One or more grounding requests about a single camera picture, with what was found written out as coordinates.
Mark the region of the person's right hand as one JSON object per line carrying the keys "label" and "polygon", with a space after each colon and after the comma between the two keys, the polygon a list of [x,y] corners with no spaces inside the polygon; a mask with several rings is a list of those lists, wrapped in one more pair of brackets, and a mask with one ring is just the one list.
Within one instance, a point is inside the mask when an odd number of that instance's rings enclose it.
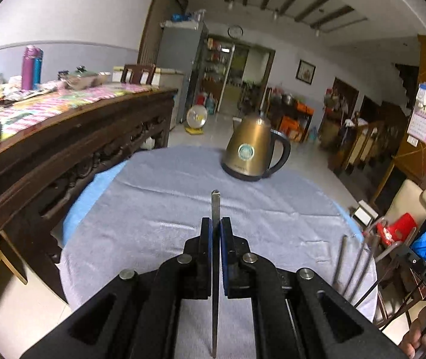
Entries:
{"label": "person's right hand", "polygon": [[415,357],[416,351],[426,348],[426,306],[419,312],[409,331],[403,336],[399,348],[409,359]]}

